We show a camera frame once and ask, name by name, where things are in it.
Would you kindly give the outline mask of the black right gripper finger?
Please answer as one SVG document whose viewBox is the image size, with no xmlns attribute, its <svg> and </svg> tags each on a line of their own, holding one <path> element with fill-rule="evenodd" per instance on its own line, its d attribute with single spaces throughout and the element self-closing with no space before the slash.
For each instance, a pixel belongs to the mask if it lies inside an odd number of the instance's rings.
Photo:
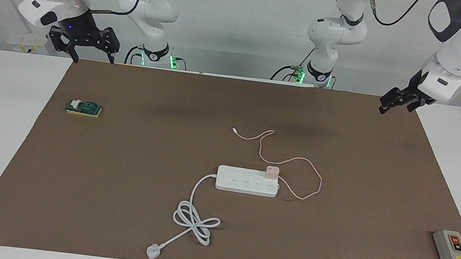
<svg viewBox="0 0 461 259">
<path fill-rule="evenodd" d="M 79 62 L 79 55 L 75 49 L 79 45 L 79 37 L 66 35 L 63 29 L 54 25 L 50 28 L 48 35 L 56 51 L 70 55 L 74 63 Z"/>
<path fill-rule="evenodd" d="M 107 58 L 110 63 L 115 63 L 115 56 L 120 49 L 120 41 L 117 35 L 114 33 L 112 27 L 107 27 L 100 32 L 100 49 L 107 54 Z"/>
</svg>

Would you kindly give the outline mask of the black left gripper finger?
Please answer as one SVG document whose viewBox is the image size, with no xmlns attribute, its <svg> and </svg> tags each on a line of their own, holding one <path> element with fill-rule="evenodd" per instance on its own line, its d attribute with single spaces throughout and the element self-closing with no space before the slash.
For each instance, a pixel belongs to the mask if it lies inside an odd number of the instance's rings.
<svg viewBox="0 0 461 259">
<path fill-rule="evenodd" d="M 385 114 L 390 109 L 404 104 L 405 91 L 398 88 L 392 88 L 388 93 L 380 98 L 379 113 Z"/>
<path fill-rule="evenodd" d="M 430 98 L 418 98 L 417 100 L 413 100 L 413 102 L 411 102 L 408 106 L 407 106 L 407 110 L 412 113 L 414 110 L 416 110 L 417 108 L 419 107 L 422 107 L 424 105 L 431 105 L 434 103 L 434 99 L 430 99 Z"/>
</svg>

